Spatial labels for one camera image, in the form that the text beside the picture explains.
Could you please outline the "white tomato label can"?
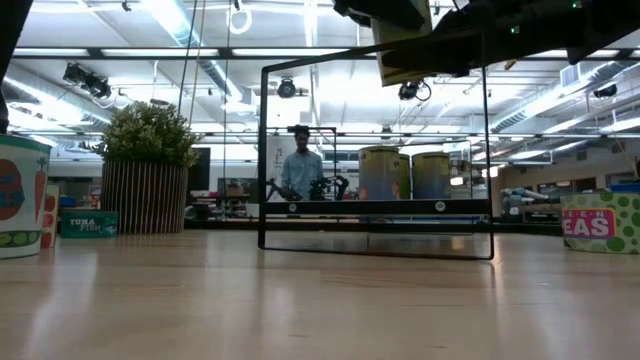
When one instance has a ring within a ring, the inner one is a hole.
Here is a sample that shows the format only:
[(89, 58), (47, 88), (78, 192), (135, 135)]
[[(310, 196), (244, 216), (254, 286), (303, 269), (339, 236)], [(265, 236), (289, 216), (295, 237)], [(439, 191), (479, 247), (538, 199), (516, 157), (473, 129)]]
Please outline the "white tomato label can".
[(58, 215), (59, 215), (60, 187), (49, 184), (46, 187), (44, 201), (43, 230), (41, 248), (53, 248), (56, 244)]

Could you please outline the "wooden shelf with black frame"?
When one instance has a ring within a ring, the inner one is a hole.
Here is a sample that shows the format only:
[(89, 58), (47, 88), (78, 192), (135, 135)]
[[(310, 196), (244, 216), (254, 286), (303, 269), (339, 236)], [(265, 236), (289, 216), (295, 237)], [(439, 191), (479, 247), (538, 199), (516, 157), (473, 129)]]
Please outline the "wooden shelf with black frame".
[(319, 56), (305, 57), (293, 61), (265, 66), (261, 69), (260, 87), (260, 119), (258, 129), (258, 192), (259, 192), (259, 217), (257, 246), (266, 250), (266, 235), (270, 223), (267, 221), (269, 214), (293, 214), (293, 215), (358, 215), (375, 217), (392, 217), (400, 215), (486, 215), (488, 223), (485, 225), (462, 225), (467, 233), (485, 233), (488, 236), (488, 254), (485, 256), (474, 255), (448, 255), (442, 253), (428, 253), (424, 259), (438, 260), (464, 260), (464, 261), (491, 261), (495, 257), (495, 227), (493, 224), (493, 205), (490, 199), (481, 200), (384, 200), (384, 201), (321, 201), (306, 202), (296, 201), (289, 203), (270, 203), (266, 200), (266, 176), (267, 176), (267, 107), (268, 107), (268, 78), (269, 74), (276, 71), (291, 68), (316, 65), (320, 63), (350, 60), (361, 56), (380, 53), (384, 51), (415, 50), (432, 44), (442, 44), (464, 38), (472, 38), (480, 42), (481, 59), (486, 59), (486, 40), (482, 29), (465, 29), (451, 33), (427, 35), (420, 38), (398, 40), (394, 42), (373, 45), (369, 47), (357, 47), (350, 50), (334, 52)]

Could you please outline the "teal tuna fish can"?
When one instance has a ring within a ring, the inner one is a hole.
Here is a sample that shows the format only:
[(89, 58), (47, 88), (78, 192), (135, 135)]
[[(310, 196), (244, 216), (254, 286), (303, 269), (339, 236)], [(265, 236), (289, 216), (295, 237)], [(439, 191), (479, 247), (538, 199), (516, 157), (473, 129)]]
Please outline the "teal tuna fish can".
[(60, 234), (64, 238), (112, 238), (118, 235), (117, 212), (64, 211)]

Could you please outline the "potted green plant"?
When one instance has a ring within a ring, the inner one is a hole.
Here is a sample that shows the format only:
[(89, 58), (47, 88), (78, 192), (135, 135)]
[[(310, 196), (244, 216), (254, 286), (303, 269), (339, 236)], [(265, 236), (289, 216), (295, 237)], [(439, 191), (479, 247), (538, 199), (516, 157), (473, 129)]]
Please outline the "potted green plant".
[(103, 160), (101, 209), (118, 215), (118, 234), (184, 229), (198, 141), (176, 105), (134, 102), (114, 111), (97, 143), (81, 144)]

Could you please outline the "black wall monitor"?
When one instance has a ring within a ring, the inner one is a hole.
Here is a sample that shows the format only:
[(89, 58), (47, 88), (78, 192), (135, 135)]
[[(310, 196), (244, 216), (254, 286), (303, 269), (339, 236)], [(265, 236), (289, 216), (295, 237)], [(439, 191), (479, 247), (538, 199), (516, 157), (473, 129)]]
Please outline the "black wall monitor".
[(196, 162), (189, 168), (188, 190), (208, 191), (210, 179), (210, 148), (195, 148), (198, 154)]

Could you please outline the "large carrot and peas can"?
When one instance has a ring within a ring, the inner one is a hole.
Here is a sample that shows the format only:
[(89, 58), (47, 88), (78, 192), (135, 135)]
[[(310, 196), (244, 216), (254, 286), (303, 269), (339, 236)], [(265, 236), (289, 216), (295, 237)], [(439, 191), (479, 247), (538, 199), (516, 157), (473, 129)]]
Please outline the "large carrot and peas can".
[(0, 134), (0, 259), (37, 255), (51, 147)]

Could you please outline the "white standing banner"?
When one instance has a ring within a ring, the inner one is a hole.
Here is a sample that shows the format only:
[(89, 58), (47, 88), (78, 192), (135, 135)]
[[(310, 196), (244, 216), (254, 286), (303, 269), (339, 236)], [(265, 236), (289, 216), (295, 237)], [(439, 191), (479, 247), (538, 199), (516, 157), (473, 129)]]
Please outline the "white standing banner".
[(285, 159), (295, 152), (295, 140), (282, 133), (270, 134), (267, 137), (266, 180), (279, 188), (282, 187), (282, 170)]

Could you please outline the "person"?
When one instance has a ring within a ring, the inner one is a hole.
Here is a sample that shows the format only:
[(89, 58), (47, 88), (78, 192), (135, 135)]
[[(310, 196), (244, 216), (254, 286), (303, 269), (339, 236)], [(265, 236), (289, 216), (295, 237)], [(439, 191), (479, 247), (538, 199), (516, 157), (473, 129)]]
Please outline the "person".
[(298, 194), (303, 200), (310, 199), (311, 183), (323, 177), (322, 158), (308, 148), (309, 129), (295, 126), (296, 150), (288, 155), (281, 172), (281, 185), (287, 194)]

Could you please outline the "green peas polka-dot can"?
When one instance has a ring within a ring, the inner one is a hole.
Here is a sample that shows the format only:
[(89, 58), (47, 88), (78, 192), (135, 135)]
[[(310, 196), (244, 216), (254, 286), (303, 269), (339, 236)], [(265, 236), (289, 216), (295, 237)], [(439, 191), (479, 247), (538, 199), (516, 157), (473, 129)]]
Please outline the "green peas polka-dot can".
[(640, 194), (581, 193), (560, 197), (564, 246), (640, 255)]

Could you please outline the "black aluminium table frame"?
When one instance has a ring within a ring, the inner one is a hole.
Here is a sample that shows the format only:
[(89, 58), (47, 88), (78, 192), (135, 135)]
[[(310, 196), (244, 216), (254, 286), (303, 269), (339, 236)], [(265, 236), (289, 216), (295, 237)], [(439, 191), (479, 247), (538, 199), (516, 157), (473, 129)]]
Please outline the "black aluminium table frame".
[[(238, 218), (224, 221), (185, 220), (184, 229), (258, 231), (260, 223), (257, 218)], [(268, 218), (265, 223), (265, 229), (267, 231), (301, 232), (488, 233), (489, 225), (469, 221), (394, 220), (393, 222), (367, 222), (347, 218)], [(562, 228), (559, 224), (494, 223), (493, 232), (495, 234), (560, 236)]]

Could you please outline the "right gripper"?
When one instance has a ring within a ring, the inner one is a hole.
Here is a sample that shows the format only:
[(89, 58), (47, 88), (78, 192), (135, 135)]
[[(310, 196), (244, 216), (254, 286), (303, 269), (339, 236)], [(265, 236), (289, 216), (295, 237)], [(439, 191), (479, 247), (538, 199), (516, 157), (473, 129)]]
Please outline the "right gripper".
[[(456, 6), (439, 21), (441, 33), (401, 41), (382, 53), (382, 65), (462, 74), (481, 65), (482, 50), (496, 62), (566, 46), (570, 0), (467, 0)], [(423, 0), (333, 0), (333, 10), (364, 27), (373, 20), (403, 29), (430, 23)]]

